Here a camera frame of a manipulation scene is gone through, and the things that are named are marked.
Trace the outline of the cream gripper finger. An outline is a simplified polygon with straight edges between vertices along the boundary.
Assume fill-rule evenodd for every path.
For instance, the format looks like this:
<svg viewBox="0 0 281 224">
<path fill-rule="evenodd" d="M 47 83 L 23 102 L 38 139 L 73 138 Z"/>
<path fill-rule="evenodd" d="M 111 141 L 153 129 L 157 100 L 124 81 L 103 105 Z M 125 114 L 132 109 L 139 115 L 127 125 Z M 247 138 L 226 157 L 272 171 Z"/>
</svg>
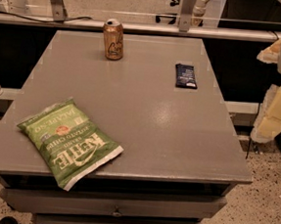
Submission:
<svg viewBox="0 0 281 224">
<path fill-rule="evenodd" d="M 269 47 L 258 53 L 257 59 L 267 64 L 277 64 L 281 51 L 281 39 L 274 41 Z"/>
<path fill-rule="evenodd" d="M 281 86 L 271 84 L 264 96 L 262 106 L 251 132 L 257 143 L 272 141 L 281 132 Z"/>
</svg>

